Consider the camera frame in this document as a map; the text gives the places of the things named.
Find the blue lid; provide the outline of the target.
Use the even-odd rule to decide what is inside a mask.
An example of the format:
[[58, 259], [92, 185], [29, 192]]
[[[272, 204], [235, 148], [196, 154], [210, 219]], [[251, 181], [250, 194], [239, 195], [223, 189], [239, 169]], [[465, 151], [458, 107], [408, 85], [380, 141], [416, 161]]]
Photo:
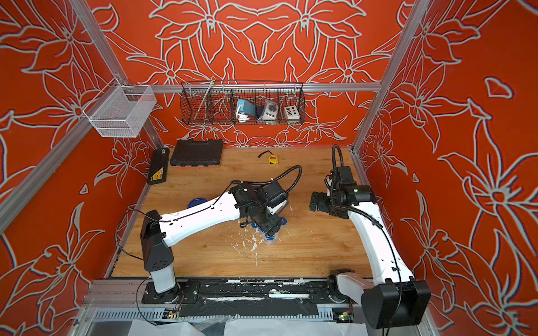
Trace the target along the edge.
[[200, 204], [203, 204], [203, 203], [206, 203], [207, 202], [207, 199], [205, 199], [204, 197], [197, 197], [193, 200], [191, 200], [188, 205], [187, 205], [187, 208], [190, 209], [192, 207], [196, 207]]
[[287, 225], [287, 220], [284, 217], [272, 216], [269, 219], [261, 222], [261, 226], [256, 221], [251, 222], [252, 228], [259, 228], [266, 235], [273, 236], [280, 228]]

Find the clear plastic container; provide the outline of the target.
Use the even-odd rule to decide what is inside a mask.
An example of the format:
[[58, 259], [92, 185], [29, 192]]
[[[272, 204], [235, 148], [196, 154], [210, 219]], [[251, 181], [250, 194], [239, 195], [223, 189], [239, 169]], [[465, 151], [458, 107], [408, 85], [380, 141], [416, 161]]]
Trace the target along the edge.
[[275, 235], [274, 235], [274, 236], [271, 236], [271, 237], [269, 237], [269, 236], [266, 235], [266, 236], [263, 238], [263, 241], [264, 241], [264, 243], [267, 244], [267, 245], [272, 245], [272, 244], [275, 244], [275, 243], [277, 242], [277, 237], [276, 237]]

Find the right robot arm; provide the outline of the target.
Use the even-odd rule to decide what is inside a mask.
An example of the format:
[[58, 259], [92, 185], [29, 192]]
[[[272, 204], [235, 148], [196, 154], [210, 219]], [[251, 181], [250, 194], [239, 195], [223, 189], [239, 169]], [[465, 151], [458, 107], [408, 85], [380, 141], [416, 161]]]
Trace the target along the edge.
[[403, 262], [371, 188], [347, 186], [333, 193], [314, 192], [310, 210], [352, 221], [371, 266], [370, 279], [352, 270], [332, 271], [327, 279], [329, 297], [335, 302], [360, 304], [367, 325], [375, 330], [419, 325], [430, 302], [430, 287], [417, 280]]

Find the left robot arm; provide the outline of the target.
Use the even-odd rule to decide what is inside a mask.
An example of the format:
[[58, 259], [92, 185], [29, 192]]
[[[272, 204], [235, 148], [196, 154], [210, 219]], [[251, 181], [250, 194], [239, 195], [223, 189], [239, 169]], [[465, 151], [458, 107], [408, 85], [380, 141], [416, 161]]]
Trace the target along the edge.
[[178, 294], [172, 247], [180, 241], [213, 226], [250, 219], [267, 237], [274, 237], [283, 225], [280, 212], [288, 205], [286, 193], [268, 199], [269, 193], [241, 186], [234, 191], [173, 214], [151, 211], [140, 232], [144, 269], [158, 295]]

